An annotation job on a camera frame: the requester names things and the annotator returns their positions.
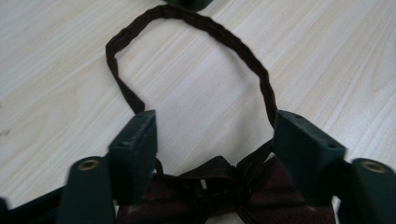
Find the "strap loop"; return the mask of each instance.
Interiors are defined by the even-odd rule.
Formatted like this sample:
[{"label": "strap loop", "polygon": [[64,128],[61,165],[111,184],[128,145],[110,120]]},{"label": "strap loop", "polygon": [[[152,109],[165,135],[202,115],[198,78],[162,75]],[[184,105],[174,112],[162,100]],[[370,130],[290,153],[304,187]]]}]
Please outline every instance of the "strap loop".
[{"label": "strap loop", "polygon": [[151,21],[160,18],[183,20],[187,24],[197,29],[206,31],[220,43],[233,49],[246,63],[246,65],[259,77],[260,89],[264,98],[267,116],[271,125],[274,127],[277,111],[274,91],[269,82],[267,70],[253,55],[251,50],[245,44],[243,44],[238,37],[226,30],[222,25],[212,21],[210,18],[179,7],[172,7],[170,5],[158,6],[146,11],[144,14],[137,17],[129,26],[122,29],[106,45],[106,58],[108,67],[119,84],[120,90],[125,100],[136,114],[145,110],[145,104],[120,79],[118,63],[115,55],[118,51],[128,46],[131,41],[137,37]]}]

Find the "neck strap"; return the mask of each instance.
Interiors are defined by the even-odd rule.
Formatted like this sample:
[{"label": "neck strap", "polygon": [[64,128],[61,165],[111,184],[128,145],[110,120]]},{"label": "neck strap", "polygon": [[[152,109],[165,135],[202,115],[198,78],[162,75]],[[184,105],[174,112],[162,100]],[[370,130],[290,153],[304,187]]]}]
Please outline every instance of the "neck strap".
[{"label": "neck strap", "polygon": [[220,43],[230,49],[233,49],[246,63],[246,65],[259,77],[260,89],[264,98],[267,116],[271,125],[274,127],[277,111],[274,91],[269,82],[267,70],[253,55],[251,50],[244,43],[242,43],[238,37],[226,30],[222,25],[212,21],[210,18],[179,7],[172,7],[170,5],[158,6],[146,11],[144,14],[137,17],[129,26],[122,29],[117,35],[111,38],[111,40],[106,45],[106,58],[108,67],[119,84],[120,90],[125,100],[136,114],[145,111],[145,104],[120,79],[118,63],[115,55],[118,51],[128,46],[131,41],[137,37],[151,21],[157,19],[183,20],[187,24],[197,29],[206,31]]}]

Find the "light wood surface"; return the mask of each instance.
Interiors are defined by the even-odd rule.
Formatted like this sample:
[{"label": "light wood surface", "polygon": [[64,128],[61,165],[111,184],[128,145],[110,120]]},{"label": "light wood surface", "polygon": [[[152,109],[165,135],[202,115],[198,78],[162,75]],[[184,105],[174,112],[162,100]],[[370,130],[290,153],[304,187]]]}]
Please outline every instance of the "light wood surface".
[{"label": "light wood surface", "polygon": [[[107,41],[157,0],[0,1],[0,195],[15,207],[103,156],[132,117]],[[269,70],[279,109],[396,169],[396,1],[220,1],[200,12]],[[179,175],[217,155],[236,164],[273,134],[258,79],[182,21],[155,21],[118,54],[122,78],[157,110],[159,159]],[[212,223],[241,223],[235,215]]]}]

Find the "tabletop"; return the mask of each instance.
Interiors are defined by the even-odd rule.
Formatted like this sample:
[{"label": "tabletop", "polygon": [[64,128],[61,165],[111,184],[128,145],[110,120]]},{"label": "tabletop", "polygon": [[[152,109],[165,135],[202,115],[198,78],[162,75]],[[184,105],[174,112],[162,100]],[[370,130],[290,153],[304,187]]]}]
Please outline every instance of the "tabletop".
[{"label": "tabletop", "polygon": [[[64,185],[134,115],[106,65],[110,38],[159,0],[0,1],[0,196],[12,208]],[[267,68],[279,109],[396,169],[396,1],[213,1],[199,12]],[[236,164],[273,136],[259,80],[182,21],[152,22],[117,55],[121,78],[157,111],[158,158],[180,175]],[[211,219],[241,223],[235,215]]]}]

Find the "dark fabric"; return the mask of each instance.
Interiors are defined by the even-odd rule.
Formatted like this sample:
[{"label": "dark fabric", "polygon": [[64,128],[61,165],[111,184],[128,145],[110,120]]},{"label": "dark fabric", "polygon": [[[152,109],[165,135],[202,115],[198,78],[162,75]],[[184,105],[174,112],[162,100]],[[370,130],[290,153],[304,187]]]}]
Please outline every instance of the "dark fabric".
[{"label": "dark fabric", "polygon": [[[159,6],[148,10],[121,30],[106,45],[107,64],[120,90],[135,113],[145,104],[120,79],[115,55],[153,20],[179,19],[208,32],[233,49],[260,79],[268,119],[274,126],[276,101],[268,72],[239,38],[208,17],[178,7]],[[335,223],[332,206],[308,207],[293,187],[277,158],[265,161],[271,141],[231,166],[217,156],[183,175],[164,175],[156,160],[157,174],[151,178],[138,209],[120,207],[118,223],[205,223],[210,217],[237,213],[245,223]]]}]

